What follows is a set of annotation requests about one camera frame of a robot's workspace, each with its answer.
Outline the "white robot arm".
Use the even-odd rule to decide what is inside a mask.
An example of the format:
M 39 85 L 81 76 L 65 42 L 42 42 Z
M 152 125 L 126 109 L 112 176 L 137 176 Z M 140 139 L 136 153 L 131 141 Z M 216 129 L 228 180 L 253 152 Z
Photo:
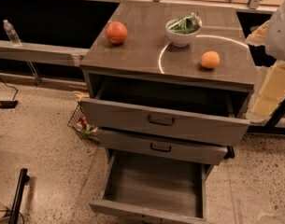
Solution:
M 264 46 L 265 53 L 276 59 L 268 68 L 251 112 L 269 117 L 285 99 L 285 1 L 269 21 L 254 30 L 246 39 L 252 46 Z

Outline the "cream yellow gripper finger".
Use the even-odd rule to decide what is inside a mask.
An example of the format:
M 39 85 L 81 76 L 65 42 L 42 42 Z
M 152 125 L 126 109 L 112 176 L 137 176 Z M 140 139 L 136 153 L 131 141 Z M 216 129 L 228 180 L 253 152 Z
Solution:
M 269 117 L 285 99 L 285 61 L 276 61 L 266 72 L 251 112 L 262 118 Z

